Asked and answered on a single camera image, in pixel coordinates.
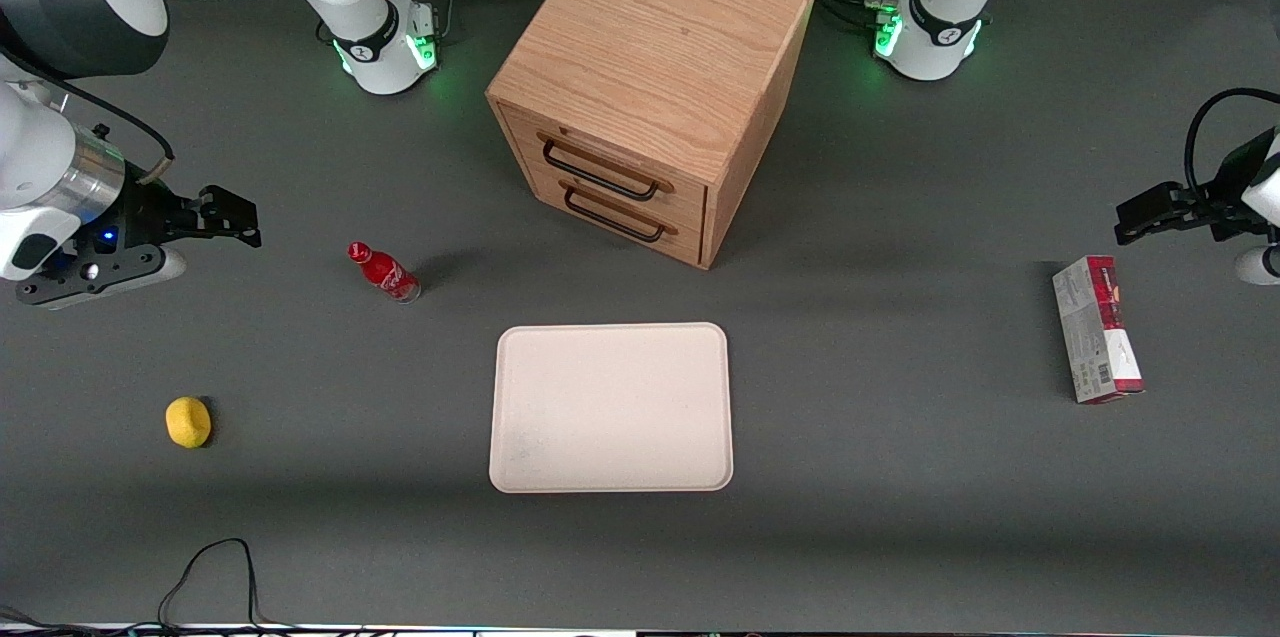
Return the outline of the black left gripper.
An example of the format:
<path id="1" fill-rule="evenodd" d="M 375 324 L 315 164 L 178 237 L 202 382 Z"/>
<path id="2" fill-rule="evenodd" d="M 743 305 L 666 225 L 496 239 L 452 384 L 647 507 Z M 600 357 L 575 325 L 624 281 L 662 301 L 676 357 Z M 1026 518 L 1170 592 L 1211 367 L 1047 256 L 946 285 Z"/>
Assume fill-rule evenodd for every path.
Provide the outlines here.
<path id="1" fill-rule="evenodd" d="M 1254 235 L 1276 237 L 1277 226 L 1257 208 L 1248 207 L 1244 192 L 1254 185 L 1262 173 L 1268 175 L 1267 159 L 1277 153 L 1277 127 L 1230 151 L 1211 182 L 1193 191 L 1179 182 L 1162 182 L 1125 200 L 1115 207 L 1115 239 L 1117 246 L 1160 232 L 1162 223 L 1196 223 L 1207 219 L 1215 242 Z"/>

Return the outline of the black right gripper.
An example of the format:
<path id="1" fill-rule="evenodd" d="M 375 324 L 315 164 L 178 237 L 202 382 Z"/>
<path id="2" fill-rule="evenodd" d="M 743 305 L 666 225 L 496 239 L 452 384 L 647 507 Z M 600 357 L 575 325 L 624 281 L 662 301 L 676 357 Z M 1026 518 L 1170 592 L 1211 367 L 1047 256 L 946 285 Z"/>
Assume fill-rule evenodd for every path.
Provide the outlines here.
<path id="1" fill-rule="evenodd" d="M 63 310 L 174 280 L 186 271 L 186 258 L 169 242 L 204 233 L 262 246 L 252 201 L 220 185 L 206 185 L 196 198 L 168 185 L 127 185 L 91 223 L 59 208 L 33 208 L 26 235 L 15 242 L 15 298 Z"/>

